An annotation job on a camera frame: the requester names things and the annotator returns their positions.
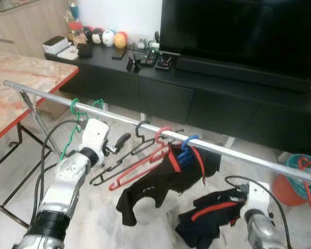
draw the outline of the phone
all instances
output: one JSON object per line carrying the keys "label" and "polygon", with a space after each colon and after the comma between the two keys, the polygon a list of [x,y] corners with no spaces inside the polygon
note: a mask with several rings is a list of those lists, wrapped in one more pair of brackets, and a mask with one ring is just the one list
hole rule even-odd
{"label": "phone", "polygon": [[116,49],[112,55],[112,59],[121,60],[126,52],[126,49]]}

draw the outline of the floor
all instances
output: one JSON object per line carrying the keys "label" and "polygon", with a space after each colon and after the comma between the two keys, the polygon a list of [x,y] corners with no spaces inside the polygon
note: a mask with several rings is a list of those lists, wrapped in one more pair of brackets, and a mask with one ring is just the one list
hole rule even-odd
{"label": "floor", "polygon": [[[123,108],[110,106],[109,110],[134,119],[140,118],[139,113]],[[49,128],[62,120],[75,118],[69,111],[66,111],[57,120],[52,120],[47,114],[42,114],[42,117]],[[138,143],[134,136],[134,127],[131,125],[106,118],[100,118],[100,120],[106,121],[110,126],[108,137],[110,144],[115,144],[122,134],[126,132],[131,133],[132,138],[126,143],[122,154]],[[214,143],[224,142],[223,136],[217,133],[182,126],[154,117],[149,117],[149,120],[158,127],[169,125],[173,127],[173,130],[184,128],[186,135],[198,134],[200,138],[206,141]],[[25,119],[24,124],[38,137],[41,137],[41,133],[31,118]],[[60,148],[63,148],[67,142],[72,128],[72,125],[67,124],[59,128],[53,135]],[[145,134],[147,137],[153,136],[151,133],[145,132]],[[0,203],[3,202],[14,189],[17,182],[39,160],[40,146],[26,135],[23,138],[22,146],[0,166]],[[12,130],[6,137],[0,140],[0,157],[5,153],[5,150],[9,149],[8,143],[14,139],[16,139],[16,131]],[[80,141],[81,134],[76,134],[68,151],[77,149]],[[274,150],[258,144],[235,140],[232,149],[276,162]],[[145,155],[147,155],[147,151],[138,156],[141,158]],[[106,158],[105,167],[113,165],[118,158],[120,158],[120,154]],[[57,160],[58,158],[52,154],[46,160],[46,165],[51,165],[57,162]],[[100,166],[94,167],[80,190],[80,199],[67,230],[66,248],[188,248],[184,241],[174,232],[174,228],[177,224],[177,215],[192,209],[192,201],[194,199],[215,190],[229,189],[230,186],[223,181],[223,178],[227,175],[239,174],[268,183],[271,183],[275,177],[273,173],[257,165],[251,165],[223,156],[220,172],[208,178],[206,186],[203,186],[202,182],[199,181],[180,196],[170,191],[159,209],[154,208],[154,201],[150,198],[140,200],[134,208],[138,224],[131,228],[122,225],[121,214],[115,209],[122,189],[108,191],[107,187],[111,181],[98,187],[88,184],[89,180],[101,170]],[[47,173],[46,186],[49,186],[53,176],[53,171]],[[8,210],[26,222],[30,221],[32,214],[35,179],[36,175],[23,186],[7,205]],[[285,205],[283,207],[288,220],[293,248],[311,249],[311,213],[308,204],[295,208]],[[283,233],[284,227],[280,214],[273,202],[269,207],[269,211],[274,213],[275,225]],[[0,249],[11,248],[14,243],[21,240],[25,232],[26,229],[0,212]],[[210,248],[250,248],[247,242],[246,224],[243,219],[239,219],[234,227],[221,227],[220,238],[214,240]]]}

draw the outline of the television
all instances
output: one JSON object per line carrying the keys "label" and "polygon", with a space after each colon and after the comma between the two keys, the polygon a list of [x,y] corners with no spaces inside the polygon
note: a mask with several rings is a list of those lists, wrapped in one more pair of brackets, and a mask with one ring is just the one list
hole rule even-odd
{"label": "television", "polygon": [[163,0],[160,50],[179,69],[311,89],[311,0]]}

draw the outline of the black cable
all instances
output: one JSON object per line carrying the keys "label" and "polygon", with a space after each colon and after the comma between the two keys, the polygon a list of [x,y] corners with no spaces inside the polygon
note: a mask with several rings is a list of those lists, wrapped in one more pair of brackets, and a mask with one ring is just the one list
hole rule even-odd
{"label": "black cable", "polygon": [[30,224],[32,224],[32,221],[34,220],[34,218],[36,217],[36,212],[37,212],[37,208],[38,208],[38,189],[39,189],[39,182],[41,182],[41,186],[40,186],[40,196],[39,196],[39,203],[41,202],[41,200],[43,199],[44,196],[44,173],[46,171],[48,171],[49,169],[52,169],[54,166],[56,166],[56,164],[53,164],[49,167],[47,167],[45,169],[45,148],[47,145],[48,140],[50,139],[51,135],[53,134],[53,132],[60,127],[61,125],[65,124],[65,123],[79,123],[77,120],[65,120],[62,121],[60,123],[58,123],[56,126],[54,126],[52,128],[52,130],[48,133],[48,135],[46,136],[43,145],[41,147],[41,154],[40,154],[40,175],[37,178],[36,181],[36,186],[35,186],[35,192],[34,192],[34,204],[33,204],[33,213],[32,213],[32,217],[31,217],[31,222]]}
{"label": "black cable", "polygon": [[288,249],[292,249],[291,244],[290,244],[289,229],[288,229],[288,224],[287,224],[285,212],[284,212],[280,202],[277,200],[277,198],[267,188],[265,188],[263,185],[261,185],[260,183],[258,183],[257,181],[255,181],[255,180],[253,180],[251,178],[248,178],[248,177],[245,177],[245,176],[240,176],[240,175],[230,175],[230,176],[225,177],[224,180],[229,185],[231,185],[231,186],[233,186],[235,188],[239,188],[239,185],[235,185],[235,184],[233,184],[233,183],[228,181],[228,179],[232,179],[232,178],[239,178],[239,179],[247,180],[249,182],[253,182],[253,183],[257,184],[259,187],[261,187],[262,189],[264,189],[272,197],[272,199],[275,201],[275,203],[279,207],[282,220],[284,221],[285,232],[286,232],[286,239],[287,239],[287,247],[288,247]]}

